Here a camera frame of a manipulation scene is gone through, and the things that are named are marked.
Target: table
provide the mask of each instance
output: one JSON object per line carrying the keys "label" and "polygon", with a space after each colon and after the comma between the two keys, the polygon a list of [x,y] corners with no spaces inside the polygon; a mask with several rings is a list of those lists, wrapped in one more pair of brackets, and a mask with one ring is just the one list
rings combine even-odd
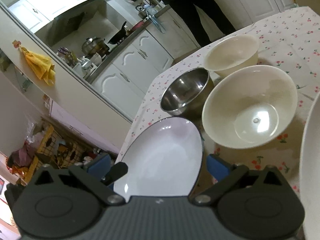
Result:
{"label": "table", "polygon": [[[320,91],[319,23],[320,16],[309,7],[292,8],[229,35],[249,33],[259,38],[258,64],[276,66],[293,79],[298,90],[297,111],[292,123],[276,139],[264,146],[246,150],[219,146],[206,135],[202,125],[198,124],[204,140],[204,156],[216,154],[227,162],[245,164],[256,170],[263,169],[267,164],[275,165],[299,195],[299,158],[303,129],[313,100]],[[154,79],[132,123],[117,162],[122,160],[129,145],[143,130],[170,116],[163,112],[159,105],[164,90],[184,72],[201,67],[210,49],[229,36],[199,49]],[[215,73],[211,73],[211,77],[215,84],[221,80]],[[204,161],[193,193],[201,192],[214,182],[205,169]]]}

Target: bowl bottom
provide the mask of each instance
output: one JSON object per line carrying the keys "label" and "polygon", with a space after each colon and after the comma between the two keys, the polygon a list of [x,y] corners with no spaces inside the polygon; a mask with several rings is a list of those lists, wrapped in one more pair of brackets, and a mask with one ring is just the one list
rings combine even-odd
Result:
{"label": "bowl bottom", "polygon": [[278,125],[278,112],[268,103],[259,103],[243,109],[234,122],[237,136],[248,143],[269,140],[276,132]]}

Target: yellow cloth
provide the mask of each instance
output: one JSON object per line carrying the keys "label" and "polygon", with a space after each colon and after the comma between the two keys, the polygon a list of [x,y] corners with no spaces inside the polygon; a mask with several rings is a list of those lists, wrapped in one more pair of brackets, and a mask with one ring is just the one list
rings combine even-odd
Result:
{"label": "yellow cloth", "polygon": [[25,47],[20,48],[38,79],[43,79],[49,86],[54,85],[56,73],[51,58],[28,51]]}

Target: beige bowl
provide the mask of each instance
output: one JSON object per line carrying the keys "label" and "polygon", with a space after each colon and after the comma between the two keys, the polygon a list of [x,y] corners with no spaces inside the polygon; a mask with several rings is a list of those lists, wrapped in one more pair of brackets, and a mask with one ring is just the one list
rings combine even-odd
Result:
{"label": "beige bowl", "polygon": [[233,148],[257,147],[276,138],[292,121],[297,89],[283,70],[256,65],[223,79],[210,93],[202,112],[207,135]]}
{"label": "beige bowl", "polygon": [[214,71],[222,78],[258,62],[259,39],[242,34],[221,41],[204,59],[204,68]]}

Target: black pants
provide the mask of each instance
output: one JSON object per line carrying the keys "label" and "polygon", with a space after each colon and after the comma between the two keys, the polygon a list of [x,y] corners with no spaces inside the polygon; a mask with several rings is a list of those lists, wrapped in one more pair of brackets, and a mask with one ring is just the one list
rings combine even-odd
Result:
{"label": "black pants", "polygon": [[195,5],[201,8],[225,35],[236,31],[214,0],[174,0],[169,4],[189,27],[201,47],[211,41],[201,24]]}

